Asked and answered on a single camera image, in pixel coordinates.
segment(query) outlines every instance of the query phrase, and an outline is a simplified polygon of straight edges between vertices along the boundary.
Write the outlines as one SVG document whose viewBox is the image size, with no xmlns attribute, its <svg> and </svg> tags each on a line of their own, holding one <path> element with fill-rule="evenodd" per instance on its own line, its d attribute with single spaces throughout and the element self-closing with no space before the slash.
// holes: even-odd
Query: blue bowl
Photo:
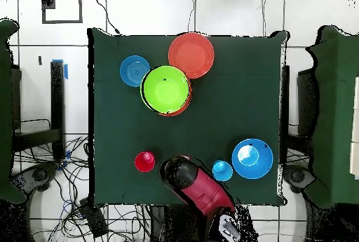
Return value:
<svg viewBox="0 0 359 242">
<path fill-rule="evenodd" d="M 258 179 L 272 168 L 273 152 L 267 143 L 259 139 L 246 139 L 234 149 L 232 165 L 240 176 Z"/>
<path fill-rule="evenodd" d="M 213 176 L 218 181 L 227 181 L 232 177 L 233 169 L 226 161 L 215 161 L 212 168 Z"/>
<path fill-rule="evenodd" d="M 131 55 L 121 63 L 120 76 L 127 85 L 138 87 L 149 70 L 149 63 L 144 58 Z"/>
</svg>

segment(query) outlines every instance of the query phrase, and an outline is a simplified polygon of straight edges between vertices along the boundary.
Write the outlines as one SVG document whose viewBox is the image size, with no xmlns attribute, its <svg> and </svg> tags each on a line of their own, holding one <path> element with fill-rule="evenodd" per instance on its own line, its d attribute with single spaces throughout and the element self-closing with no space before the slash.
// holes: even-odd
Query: red cup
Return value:
<svg viewBox="0 0 359 242">
<path fill-rule="evenodd" d="M 135 167 L 140 172 L 149 172 L 155 165 L 154 154 L 152 152 L 140 152 L 135 158 Z"/>
</svg>

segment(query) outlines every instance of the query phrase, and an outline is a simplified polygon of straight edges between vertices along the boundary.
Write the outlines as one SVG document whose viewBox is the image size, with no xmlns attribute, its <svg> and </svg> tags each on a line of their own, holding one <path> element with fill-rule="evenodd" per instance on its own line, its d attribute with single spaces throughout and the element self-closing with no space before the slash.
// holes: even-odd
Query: green panel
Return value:
<svg viewBox="0 0 359 242">
<path fill-rule="evenodd" d="M 322 208 L 359 203 L 359 180 L 350 174 L 355 78 L 359 75 L 359 38 L 323 28 L 316 57 L 319 115 L 313 134 L 313 172 L 318 177 L 306 192 Z"/>
<path fill-rule="evenodd" d="M 95 49 L 95 202 L 171 204 L 181 201 L 158 176 L 158 165 L 178 154 L 198 157 L 212 168 L 217 159 L 231 163 L 234 147 L 249 137 L 268 143 L 273 168 L 259 180 L 235 171 L 226 182 L 243 203 L 282 205 L 277 195 L 280 45 L 273 38 L 208 37 L 215 49 L 211 70 L 193 79 L 193 98 L 178 116 L 152 112 L 140 88 L 119 76 L 122 61 L 140 55 L 151 68 L 168 64 L 177 36 L 108 36 L 93 29 Z M 153 151 L 155 168 L 140 173 L 138 153 Z"/>
<path fill-rule="evenodd" d="M 8 38 L 17 32 L 18 26 L 8 19 L 0 20 L 0 199 L 13 203 L 23 202 L 26 197 L 9 180 L 12 162 L 13 103 L 11 97 L 11 54 Z"/>
</svg>

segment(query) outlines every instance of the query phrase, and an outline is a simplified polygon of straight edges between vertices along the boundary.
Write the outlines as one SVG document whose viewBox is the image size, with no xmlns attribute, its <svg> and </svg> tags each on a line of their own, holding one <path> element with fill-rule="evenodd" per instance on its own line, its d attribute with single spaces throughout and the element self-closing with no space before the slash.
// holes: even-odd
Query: table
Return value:
<svg viewBox="0 0 359 242">
<path fill-rule="evenodd" d="M 177 36 L 109 36 L 95 28 L 88 36 L 90 70 L 92 59 L 94 64 L 93 102 L 89 98 L 94 119 L 89 125 L 95 137 L 95 203 L 182 203 L 158 176 L 163 159 L 186 154 L 212 169 L 217 159 L 231 163 L 234 147 L 255 137 L 272 149 L 272 169 L 258 180 L 234 171 L 226 185 L 242 203 L 284 204 L 277 189 L 280 51 L 286 32 L 271 38 L 209 36 L 213 66 L 193 79 L 189 107 L 171 117 L 146 107 L 140 88 L 122 82 L 119 67 L 130 55 L 144 57 L 151 68 L 169 65 L 168 49 Z M 156 165 L 141 173 L 134 160 L 146 150 L 154 153 Z"/>
</svg>

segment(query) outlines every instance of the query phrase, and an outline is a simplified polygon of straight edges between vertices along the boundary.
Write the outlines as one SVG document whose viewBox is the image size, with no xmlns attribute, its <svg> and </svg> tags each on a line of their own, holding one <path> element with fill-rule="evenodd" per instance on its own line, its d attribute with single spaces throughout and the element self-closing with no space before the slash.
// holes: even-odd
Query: small blue cup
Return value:
<svg viewBox="0 0 359 242">
<path fill-rule="evenodd" d="M 226 161 L 215 161 L 212 168 L 213 175 L 218 181 L 227 181 L 232 177 L 232 166 Z"/>
</svg>

